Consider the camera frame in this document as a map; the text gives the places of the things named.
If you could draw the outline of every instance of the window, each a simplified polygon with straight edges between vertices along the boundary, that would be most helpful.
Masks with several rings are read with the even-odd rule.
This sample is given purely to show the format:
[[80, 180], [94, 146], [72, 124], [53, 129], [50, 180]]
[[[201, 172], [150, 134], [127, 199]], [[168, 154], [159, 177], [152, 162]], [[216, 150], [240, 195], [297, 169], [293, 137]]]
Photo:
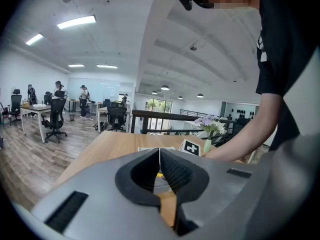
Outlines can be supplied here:
[[122, 102], [122, 98], [124, 97], [124, 94], [119, 94], [118, 102]]
[[[172, 101], [160, 100], [155, 98], [147, 98], [145, 102], [146, 111], [171, 113]], [[149, 118], [149, 129], [151, 130], [165, 130], [169, 127], [170, 120]]]

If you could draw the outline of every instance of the pendant light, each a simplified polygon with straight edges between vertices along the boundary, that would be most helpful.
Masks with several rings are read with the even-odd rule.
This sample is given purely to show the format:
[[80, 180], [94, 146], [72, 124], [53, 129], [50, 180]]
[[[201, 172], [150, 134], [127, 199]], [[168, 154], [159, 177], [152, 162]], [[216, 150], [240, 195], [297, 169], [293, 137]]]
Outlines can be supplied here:
[[161, 90], [169, 91], [170, 89], [168, 85], [162, 85]]

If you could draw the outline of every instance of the fluorescent light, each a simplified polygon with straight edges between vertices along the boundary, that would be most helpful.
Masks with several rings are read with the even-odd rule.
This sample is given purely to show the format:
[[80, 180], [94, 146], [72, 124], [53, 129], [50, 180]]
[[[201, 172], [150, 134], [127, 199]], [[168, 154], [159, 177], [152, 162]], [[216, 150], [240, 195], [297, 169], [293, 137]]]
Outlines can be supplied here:
[[42, 34], [37, 34], [36, 36], [32, 37], [26, 44], [28, 46], [32, 45], [34, 42], [38, 41], [39, 39], [43, 38], [44, 36]]
[[109, 65], [96, 65], [98, 68], [108, 68], [108, 69], [117, 69], [117, 66], [109, 66]]
[[170, 89], [169, 89], [169, 86], [168, 86], [168, 85], [163, 85], [163, 86], [161, 87], [161, 90], [169, 91]]
[[95, 16], [88, 16], [88, 17], [75, 18], [72, 20], [68, 20], [66, 22], [58, 24], [57, 26], [59, 29], [63, 30], [65, 28], [69, 28], [72, 26], [87, 24], [87, 23], [95, 23], [95, 22], [96, 22]]
[[83, 64], [68, 65], [69, 68], [82, 68], [84, 66], [85, 65], [83, 65]]

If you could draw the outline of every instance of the wooden desk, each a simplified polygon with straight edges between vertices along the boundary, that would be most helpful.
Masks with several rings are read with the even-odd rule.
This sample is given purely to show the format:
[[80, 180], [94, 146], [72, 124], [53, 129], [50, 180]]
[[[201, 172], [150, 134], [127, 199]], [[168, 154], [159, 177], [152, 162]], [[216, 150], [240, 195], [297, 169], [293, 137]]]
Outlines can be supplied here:
[[[97, 109], [96, 111], [97, 111], [97, 121], [98, 121], [98, 132], [100, 133], [101, 132], [101, 129], [100, 129], [100, 114], [101, 113], [108, 113], [108, 108], [105, 106], [105, 107]], [[131, 112], [131, 109], [127, 108], [127, 110], [125, 112], [125, 114], [126, 114], [125, 131], [126, 132], [129, 131], [130, 112]]]
[[[174, 147], [178, 150], [184, 139], [200, 145], [201, 154], [204, 155], [205, 141], [194, 135], [148, 135], [104, 131], [68, 166], [53, 187], [59, 186], [88, 166], [137, 152], [138, 147]], [[161, 199], [161, 216], [169, 226], [173, 226], [176, 214], [176, 196], [173, 192], [162, 193], [158, 196]]]
[[[45, 143], [45, 135], [44, 135], [44, 132], [42, 130], [42, 124], [41, 124], [41, 114], [43, 113], [47, 113], [47, 112], [50, 112], [51, 111], [51, 106], [49, 105], [46, 105], [45, 107], [34, 107], [33, 105], [30, 105], [29, 108], [26, 108], [26, 107], [22, 107], [21, 108], [21, 114], [23, 114], [24, 112], [26, 112], [28, 114], [28, 112], [32, 112], [32, 113], [35, 113], [37, 114], [38, 116], [38, 123], [39, 123], [39, 129], [40, 129], [40, 135], [41, 135], [41, 139], [42, 139], [42, 142]], [[22, 129], [23, 129], [23, 134], [26, 134], [26, 131], [25, 131], [25, 126], [24, 126], [24, 117], [21, 116], [21, 123], [22, 123]]]

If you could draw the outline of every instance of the flower vase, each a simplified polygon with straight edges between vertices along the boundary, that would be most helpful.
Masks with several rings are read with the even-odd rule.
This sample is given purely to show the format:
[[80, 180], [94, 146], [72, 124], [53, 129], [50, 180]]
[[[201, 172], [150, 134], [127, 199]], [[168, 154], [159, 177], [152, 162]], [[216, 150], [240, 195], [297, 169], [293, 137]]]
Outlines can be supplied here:
[[211, 147], [211, 139], [207, 139], [204, 143], [204, 148], [203, 148], [204, 153], [209, 152], [210, 147]]

